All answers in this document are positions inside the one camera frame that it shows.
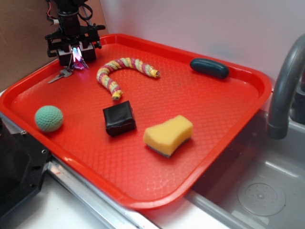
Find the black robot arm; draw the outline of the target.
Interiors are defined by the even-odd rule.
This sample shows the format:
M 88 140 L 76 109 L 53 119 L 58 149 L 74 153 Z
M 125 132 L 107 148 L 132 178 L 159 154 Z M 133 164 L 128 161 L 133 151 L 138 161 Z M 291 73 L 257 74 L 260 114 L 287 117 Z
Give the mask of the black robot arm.
M 57 57 L 61 66 L 70 69 L 87 68 L 87 62 L 96 59 L 95 49 L 102 48 L 99 31 L 106 27 L 91 22 L 93 10 L 84 0 L 56 0 L 56 17 L 51 15 L 49 0 L 47 4 L 47 20 L 59 26 L 45 36 L 47 55 Z

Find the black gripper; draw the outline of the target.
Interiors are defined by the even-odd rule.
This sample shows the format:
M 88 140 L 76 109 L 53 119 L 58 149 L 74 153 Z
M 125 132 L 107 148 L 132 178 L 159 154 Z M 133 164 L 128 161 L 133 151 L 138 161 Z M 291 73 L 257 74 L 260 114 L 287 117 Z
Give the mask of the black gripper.
M 105 30 L 104 25 L 80 24 L 82 16 L 76 12 L 59 11 L 59 28 L 56 32 L 45 36 L 48 44 L 47 55 L 58 57 L 61 66 L 69 66 L 72 62 L 72 47 L 79 46 L 84 61 L 96 60 L 95 48 L 102 47 L 99 31 Z

